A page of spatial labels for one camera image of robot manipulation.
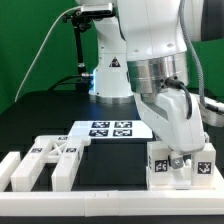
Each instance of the green background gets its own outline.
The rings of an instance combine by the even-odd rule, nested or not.
[[[76,6],[74,0],[0,0],[0,113],[9,107],[42,41],[55,19]],[[82,34],[88,71],[97,65],[95,29]],[[196,43],[205,72],[205,86],[224,99],[224,40]],[[47,90],[59,79],[77,73],[73,28],[60,21],[28,78],[21,95]],[[190,86],[197,76],[189,57]]]

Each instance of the black cable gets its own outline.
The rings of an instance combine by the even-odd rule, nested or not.
[[[81,78],[81,75],[73,75],[73,76],[67,76],[61,80],[59,80],[58,82],[56,82],[53,86],[51,86],[48,91],[53,91],[58,85],[62,84],[63,82],[70,80],[70,79],[75,79],[75,78]]]
[[[186,119],[190,119],[192,116],[192,100],[191,100],[191,95],[188,92],[187,88],[185,87],[184,83],[179,81],[179,80],[173,80],[171,78],[167,78],[165,81],[165,84],[168,87],[174,88],[174,89],[182,89],[185,93],[186,100],[188,103],[188,112],[187,112],[187,117]]]
[[[187,119],[189,120],[192,116],[192,101],[191,101],[191,95],[188,92],[187,88],[185,87],[185,85],[180,84],[180,88],[184,91],[185,96],[186,96],[186,100],[188,103],[188,113],[187,113]]]

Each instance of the white block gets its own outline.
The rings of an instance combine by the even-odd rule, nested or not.
[[[171,150],[161,141],[147,144],[148,152],[148,183],[153,186],[169,186],[171,184],[171,170],[168,156]]]
[[[118,191],[93,192],[85,197],[85,216],[118,216]]]
[[[70,137],[64,152],[51,176],[53,191],[71,191],[83,155],[84,145],[90,144],[90,137]]]
[[[4,191],[10,183],[13,172],[20,164],[20,153],[9,152],[0,164],[0,192]]]
[[[13,191],[31,191],[52,150],[52,140],[39,138],[11,176]]]
[[[192,187],[213,188],[216,151],[211,143],[206,143],[201,152],[192,155]]]

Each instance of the black table surface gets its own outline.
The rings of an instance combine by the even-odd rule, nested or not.
[[[87,93],[39,91],[28,93],[0,115],[1,159],[9,151],[22,156],[39,135],[66,135],[75,121],[139,120],[134,103],[106,105],[89,101]],[[205,126],[223,168],[223,129]],[[145,190],[146,142],[142,140],[93,141],[85,148],[73,190]],[[33,187],[51,190],[54,165],[46,165]],[[0,223],[224,223],[224,216],[138,217],[1,217]]]

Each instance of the white foam block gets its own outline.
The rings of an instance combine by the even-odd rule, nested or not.
[[[84,146],[90,144],[90,137],[70,137],[63,154],[51,176],[53,191],[71,191],[83,155]]]
[[[10,183],[13,172],[20,164],[20,153],[9,152],[0,164],[0,192],[4,191]]]
[[[117,216],[118,191],[92,192],[85,197],[85,216]]]
[[[11,176],[13,191],[31,191],[45,165],[45,155],[52,150],[51,139],[39,138]]]

